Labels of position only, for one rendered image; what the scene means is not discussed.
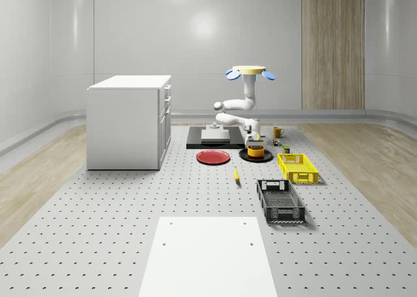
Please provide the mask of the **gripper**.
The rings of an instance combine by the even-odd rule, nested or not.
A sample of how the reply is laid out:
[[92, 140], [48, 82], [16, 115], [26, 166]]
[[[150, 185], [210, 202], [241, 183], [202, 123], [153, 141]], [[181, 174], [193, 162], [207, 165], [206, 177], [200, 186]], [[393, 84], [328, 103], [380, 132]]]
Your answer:
[[261, 136], [259, 134], [257, 135], [248, 135], [248, 137], [246, 138], [246, 146], [250, 146], [252, 142], [262, 142], [263, 145], [266, 145], [266, 137], [265, 136]]

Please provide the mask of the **black plate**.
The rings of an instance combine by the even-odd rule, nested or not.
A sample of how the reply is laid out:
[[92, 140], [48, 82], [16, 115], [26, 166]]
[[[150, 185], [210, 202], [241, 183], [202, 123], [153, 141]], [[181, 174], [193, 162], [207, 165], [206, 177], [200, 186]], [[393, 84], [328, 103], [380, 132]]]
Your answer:
[[253, 157], [248, 154], [248, 149], [244, 148], [239, 151], [239, 156], [248, 162], [255, 162], [255, 163], [262, 163], [262, 162], [269, 162], [273, 159], [273, 155], [269, 150], [264, 150], [263, 157]]

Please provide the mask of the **red plate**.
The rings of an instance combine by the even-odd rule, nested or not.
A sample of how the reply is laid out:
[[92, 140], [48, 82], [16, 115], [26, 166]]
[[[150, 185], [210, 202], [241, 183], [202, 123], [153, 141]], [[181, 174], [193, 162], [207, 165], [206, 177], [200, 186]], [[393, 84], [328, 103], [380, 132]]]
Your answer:
[[221, 165], [230, 160], [230, 155], [222, 150], [203, 150], [196, 154], [196, 159], [207, 165]]

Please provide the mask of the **yellow basket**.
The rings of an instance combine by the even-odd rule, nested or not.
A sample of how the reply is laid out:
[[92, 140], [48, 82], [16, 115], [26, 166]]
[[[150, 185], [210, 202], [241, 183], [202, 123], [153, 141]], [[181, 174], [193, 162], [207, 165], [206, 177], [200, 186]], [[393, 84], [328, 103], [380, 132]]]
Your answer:
[[278, 166], [293, 183], [318, 183], [318, 170], [305, 154], [278, 154]]

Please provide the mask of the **black stove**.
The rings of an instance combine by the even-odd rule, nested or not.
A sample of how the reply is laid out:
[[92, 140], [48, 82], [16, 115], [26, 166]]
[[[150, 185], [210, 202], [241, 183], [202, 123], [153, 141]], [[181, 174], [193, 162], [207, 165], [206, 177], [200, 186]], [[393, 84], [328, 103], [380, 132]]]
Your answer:
[[187, 149], [244, 149], [244, 138], [238, 126], [220, 126], [220, 130], [229, 131], [228, 141], [202, 142], [201, 131], [206, 126], [191, 126], [186, 142]]

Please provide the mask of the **dark grey basket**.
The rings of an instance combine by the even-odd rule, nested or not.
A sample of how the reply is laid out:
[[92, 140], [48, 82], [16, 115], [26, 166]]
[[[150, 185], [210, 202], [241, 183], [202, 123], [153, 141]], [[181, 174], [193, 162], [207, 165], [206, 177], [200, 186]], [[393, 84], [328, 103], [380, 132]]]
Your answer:
[[257, 180], [257, 193], [267, 221], [305, 220], [305, 205], [289, 180]]

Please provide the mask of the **white board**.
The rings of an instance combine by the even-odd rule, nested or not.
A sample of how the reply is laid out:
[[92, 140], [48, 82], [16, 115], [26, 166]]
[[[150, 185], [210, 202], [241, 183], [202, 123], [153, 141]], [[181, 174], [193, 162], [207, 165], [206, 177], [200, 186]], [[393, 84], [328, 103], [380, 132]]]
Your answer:
[[277, 297], [255, 217], [161, 217], [139, 297]]

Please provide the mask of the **white cabinet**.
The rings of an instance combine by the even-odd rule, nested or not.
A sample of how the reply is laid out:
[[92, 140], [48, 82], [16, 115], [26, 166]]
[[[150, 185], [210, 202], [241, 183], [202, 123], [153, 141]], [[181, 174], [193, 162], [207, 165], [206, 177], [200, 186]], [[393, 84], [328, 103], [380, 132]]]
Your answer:
[[170, 142], [170, 75], [113, 76], [87, 89], [87, 168], [159, 170]]

